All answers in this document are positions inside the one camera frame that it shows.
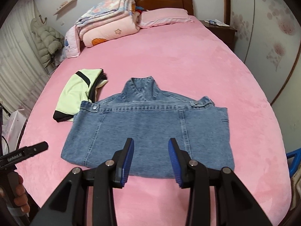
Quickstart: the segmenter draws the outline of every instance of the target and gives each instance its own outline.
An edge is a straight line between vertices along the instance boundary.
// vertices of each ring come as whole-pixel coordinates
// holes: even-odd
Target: floral blanket
[[[126,15],[132,13],[132,7],[129,6],[129,0],[104,0],[82,15],[76,21],[76,28],[80,31],[82,27],[88,24],[106,20],[127,11],[128,13],[126,13]]]

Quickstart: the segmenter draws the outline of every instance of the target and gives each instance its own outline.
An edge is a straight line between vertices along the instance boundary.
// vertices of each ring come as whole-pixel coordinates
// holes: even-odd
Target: neon yellow garment
[[[108,80],[103,69],[81,69],[65,85],[53,114],[57,122],[73,121],[82,101],[96,102],[98,88]]]

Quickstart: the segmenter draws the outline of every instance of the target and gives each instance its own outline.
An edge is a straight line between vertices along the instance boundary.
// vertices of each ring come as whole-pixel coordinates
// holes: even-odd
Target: blue plastic chair
[[[294,158],[292,164],[288,167],[288,170],[290,172],[290,177],[292,177],[295,174],[295,172],[297,172],[301,162],[301,148],[287,153],[286,158],[287,159]]]

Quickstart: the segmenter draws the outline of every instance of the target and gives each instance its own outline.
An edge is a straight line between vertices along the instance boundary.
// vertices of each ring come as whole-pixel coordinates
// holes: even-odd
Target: bed
[[[49,144],[48,151],[18,164],[26,189],[42,206],[75,167],[60,157],[72,123],[57,123],[52,115],[72,74],[83,68],[103,68],[109,82],[99,99],[121,92],[131,77],[153,76],[162,90],[193,99],[207,95],[216,106],[227,107],[234,171],[273,225],[278,225],[291,202],[290,178],[277,119],[258,83],[238,57],[193,16],[192,0],[135,1],[148,10],[184,8],[194,23],[141,29],[65,59],[35,104],[20,144]],[[124,189],[114,190],[114,198],[118,225],[185,225],[189,191],[181,190],[174,179],[131,176]],[[212,225],[214,208],[212,201]]]

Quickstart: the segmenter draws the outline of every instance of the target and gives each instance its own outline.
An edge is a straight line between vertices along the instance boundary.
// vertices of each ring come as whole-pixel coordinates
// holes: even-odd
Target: denim collar
[[[124,102],[153,101],[161,92],[152,76],[146,78],[131,78],[121,92]]]

